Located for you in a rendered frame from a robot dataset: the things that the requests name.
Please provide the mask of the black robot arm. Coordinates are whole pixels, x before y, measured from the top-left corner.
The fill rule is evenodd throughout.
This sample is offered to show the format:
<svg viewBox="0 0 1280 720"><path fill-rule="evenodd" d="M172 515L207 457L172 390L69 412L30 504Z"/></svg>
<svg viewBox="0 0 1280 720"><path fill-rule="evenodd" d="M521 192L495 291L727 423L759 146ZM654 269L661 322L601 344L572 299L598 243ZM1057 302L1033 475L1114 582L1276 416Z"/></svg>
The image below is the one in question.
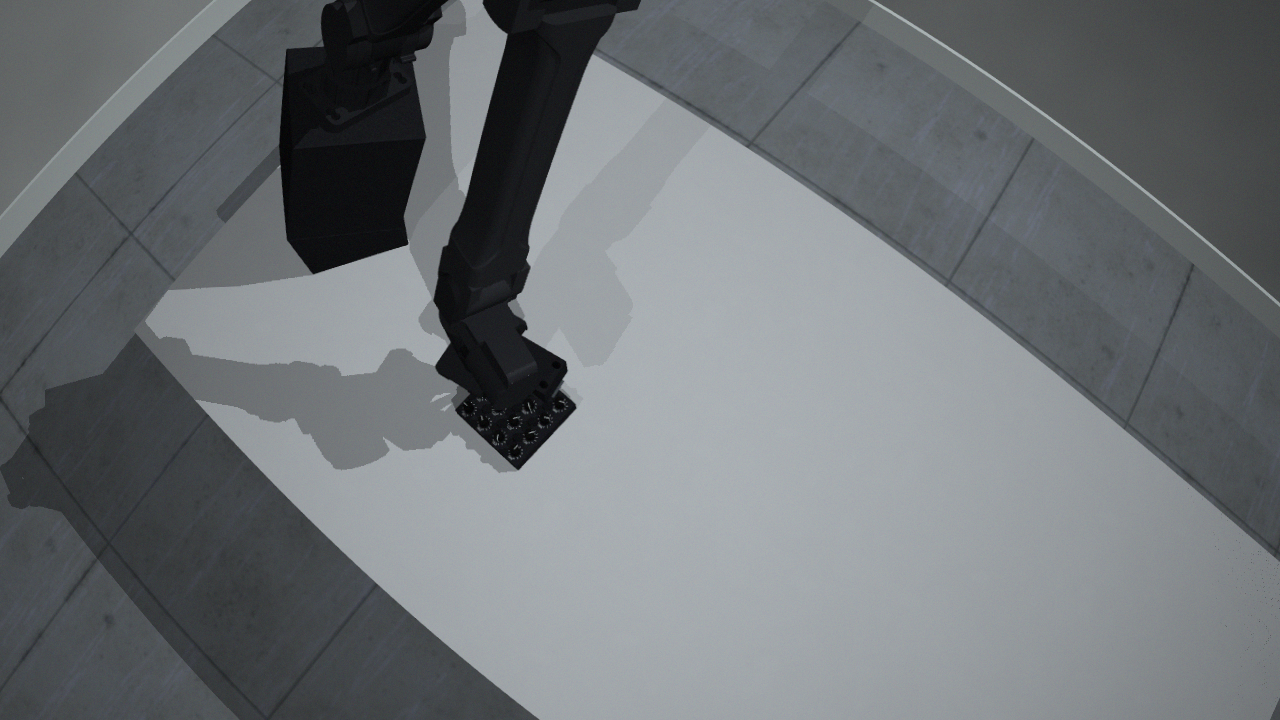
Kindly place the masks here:
<svg viewBox="0 0 1280 720"><path fill-rule="evenodd" d="M323 8L324 69L297 88L332 133L410 94L412 79L394 58L416 61L413 53L431 44L448 0L353 1ZM588 61L616 13L637 10L640 3L483 0L507 33L506 49L465 206L442 249L433 301L451 343L468 352L458 354L465 369L495 410L529 395L548 404L564 383L566 361L525 338L508 304L529 277L532 217Z"/></svg>

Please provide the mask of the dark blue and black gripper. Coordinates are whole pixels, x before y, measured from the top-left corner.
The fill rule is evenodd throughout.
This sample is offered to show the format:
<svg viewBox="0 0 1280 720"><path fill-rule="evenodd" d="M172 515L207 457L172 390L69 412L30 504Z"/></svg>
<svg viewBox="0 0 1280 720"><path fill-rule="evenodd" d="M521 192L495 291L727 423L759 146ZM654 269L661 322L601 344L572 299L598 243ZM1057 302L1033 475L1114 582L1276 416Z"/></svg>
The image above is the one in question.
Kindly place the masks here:
<svg viewBox="0 0 1280 720"><path fill-rule="evenodd" d="M529 331L529 327L527 327L527 324L526 324L526 322L524 319L521 319L518 316L516 316L516 318L518 319L518 323L520 323L520 325L518 325L520 333L524 334L524 331ZM460 348L456 348L453 346L454 345L451 343L445 348L445 352L442 355L442 357L436 363L436 366L435 366L436 372L440 375L445 377L445 379L448 379L448 380L451 379L456 384L458 384L458 386L463 387L465 389L467 389L470 395L474 395L477 398L483 398L484 397L483 396L483 393L484 393L483 389L480 388L480 386L477 386L476 380L474 379L474 375L465 369L465 366L461 363L460 356L458 356L460 352L461 354L466 354L466 355L468 355L468 352L461 351Z"/></svg>

